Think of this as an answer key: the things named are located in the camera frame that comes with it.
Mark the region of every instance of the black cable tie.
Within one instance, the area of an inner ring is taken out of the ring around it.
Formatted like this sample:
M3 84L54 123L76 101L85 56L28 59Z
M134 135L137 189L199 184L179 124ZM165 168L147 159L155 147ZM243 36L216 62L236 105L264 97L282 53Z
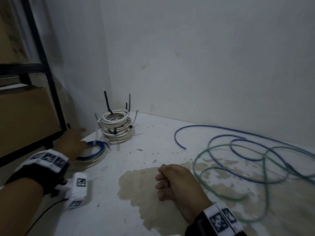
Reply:
M129 109L128 109L128 112L130 112L130 94L129 94Z
M109 112L111 112L111 115L112 115L112 114L113 114L113 111L111 111L111 109L109 108L109 103L108 103L108 98L107 98L106 91L104 91L104 95L105 95L105 100L106 100L107 110L108 110Z

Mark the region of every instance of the black cable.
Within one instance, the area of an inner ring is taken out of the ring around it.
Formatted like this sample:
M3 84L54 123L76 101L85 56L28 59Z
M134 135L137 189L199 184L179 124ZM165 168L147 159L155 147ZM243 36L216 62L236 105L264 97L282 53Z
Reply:
M46 209L38 218L37 220L35 220L35 222L31 225L31 227L29 228L29 230L26 232L25 236L31 231L31 229L34 227L34 225L37 223L37 221L48 211L50 210L52 207L54 207L56 204L59 204L61 202L67 201L68 199L61 199L59 201L57 201L56 203L52 204L51 206L48 207L48 209Z
M130 94L129 94L129 109L128 109L128 112L130 112Z
M111 109L109 108L109 103L108 103L108 98L107 98L106 91L104 91L104 95L105 95L105 100L106 100L107 110L108 110L109 112L111 112L111 114L113 114L113 112L112 112L112 111L111 111Z

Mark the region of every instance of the right hand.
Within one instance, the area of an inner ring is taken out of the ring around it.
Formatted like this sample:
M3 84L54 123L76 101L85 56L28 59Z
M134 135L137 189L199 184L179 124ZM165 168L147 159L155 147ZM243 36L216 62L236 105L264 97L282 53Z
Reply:
M212 205L207 195L191 174L190 170L179 165L162 165L156 176L156 188L160 201L174 201L186 222L191 225L195 218Z

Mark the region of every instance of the forearm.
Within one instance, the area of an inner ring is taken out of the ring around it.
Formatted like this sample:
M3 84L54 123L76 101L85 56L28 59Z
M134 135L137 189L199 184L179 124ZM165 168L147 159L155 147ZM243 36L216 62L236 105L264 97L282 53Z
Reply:
M42 200L43 188L29 178L21 178L0 190L0 232L24 236Z

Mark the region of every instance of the left hand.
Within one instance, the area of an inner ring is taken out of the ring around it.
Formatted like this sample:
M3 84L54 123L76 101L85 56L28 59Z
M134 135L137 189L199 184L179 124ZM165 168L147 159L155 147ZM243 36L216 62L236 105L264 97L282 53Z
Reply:
M87 148L86 142L82 141L85 131L85 128L69 129L58 139L53 150L64 154L69 160L75 160Z

